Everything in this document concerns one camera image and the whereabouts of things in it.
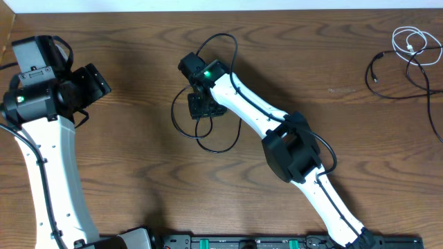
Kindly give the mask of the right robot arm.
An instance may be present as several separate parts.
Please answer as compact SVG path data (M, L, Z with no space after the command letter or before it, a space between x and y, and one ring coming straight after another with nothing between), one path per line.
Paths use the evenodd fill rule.
M344 248L375 245L372 233L349 211L330 183L318 146L324 140L310 129L303 115L273 107L218 60L207 64L189 53L180 60L178 70L199 97L229 109L258 134L268 166L305 195L333 242Z

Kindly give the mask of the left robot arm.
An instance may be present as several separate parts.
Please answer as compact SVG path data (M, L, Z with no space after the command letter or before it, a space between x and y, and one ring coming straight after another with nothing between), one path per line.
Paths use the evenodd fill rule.
M36 218L36 248L151 248L145 228L100 236L89 215L75 157L75 113L111 92L93 64L72 70L73 50L60 37L14 41L20 72L3 95L2 129L24 156Z

